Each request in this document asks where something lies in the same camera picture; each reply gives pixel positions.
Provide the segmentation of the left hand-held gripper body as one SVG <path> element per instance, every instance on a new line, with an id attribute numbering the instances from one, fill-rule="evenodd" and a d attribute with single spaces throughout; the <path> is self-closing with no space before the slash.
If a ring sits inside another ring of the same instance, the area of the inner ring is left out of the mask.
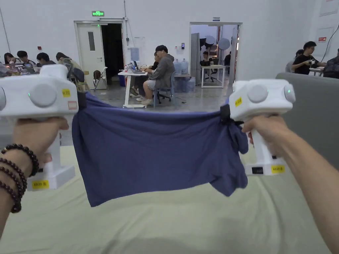
<path id="1" fill-rule="evenodd" d="M 43 66 L 39 74 L 1 78 L 0 134 L 12 136 L 18 118 L 64 117 L 71 123 L 86 95 L 77 91 L 68 73 L 66 66 L 53 64 Z M 48 161 L 42 172 L 28 179 L 29 191 L 57 189 L 75 177 L 73 165 L 61 165 L 60 146 L 57 135 L 47 150 Z"/>

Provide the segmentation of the person's right hand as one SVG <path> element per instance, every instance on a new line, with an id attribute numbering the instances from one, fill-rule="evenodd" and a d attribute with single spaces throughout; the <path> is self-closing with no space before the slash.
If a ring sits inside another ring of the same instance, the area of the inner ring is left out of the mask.
<path id="1" fill-rule="evenodd" d="M 287 159 L 289 145 L 293 139 L 292 132 L 280 116 L 256 116 L 244 123 L 242 132 L 248 135 L 250 143 L 255 147 L 257 144 L 253 138 L 253 132 L 257 131 L 263 138 L 270 153 L 277 157 Z"/>

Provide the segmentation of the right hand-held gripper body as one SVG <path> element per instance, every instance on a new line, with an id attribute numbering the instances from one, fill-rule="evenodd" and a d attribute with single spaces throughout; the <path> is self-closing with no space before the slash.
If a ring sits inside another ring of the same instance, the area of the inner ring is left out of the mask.
<path id="1" fill-rule="evenodd" d="M 231 124 L 236 130 L 253 117 L 281 115 L 293 108 L 295 92 L 292 84 L 280 79 L 256 79 L 236 81 L 233 93 L 220 108 L 221 122 Z M 283 159 L 272 155 L 260 134 L 252 130 L 256 161 L 245 164 L 247 175 L 275 176 L 283 174 L 288 167 Z"/>

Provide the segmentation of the person's left hand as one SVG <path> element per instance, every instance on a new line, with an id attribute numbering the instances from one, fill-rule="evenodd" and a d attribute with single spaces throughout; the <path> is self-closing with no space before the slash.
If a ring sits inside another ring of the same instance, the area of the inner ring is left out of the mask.
<path id="1" fill-rule="evenodd" d="M 44 121 L 19 119 L 14 126 L 13 143 L 28 147 L 44 166 L 49 157 L 47 150 L 59 136 L 59 131 L 68 129 L 65 118 L 52 117 Z"/>

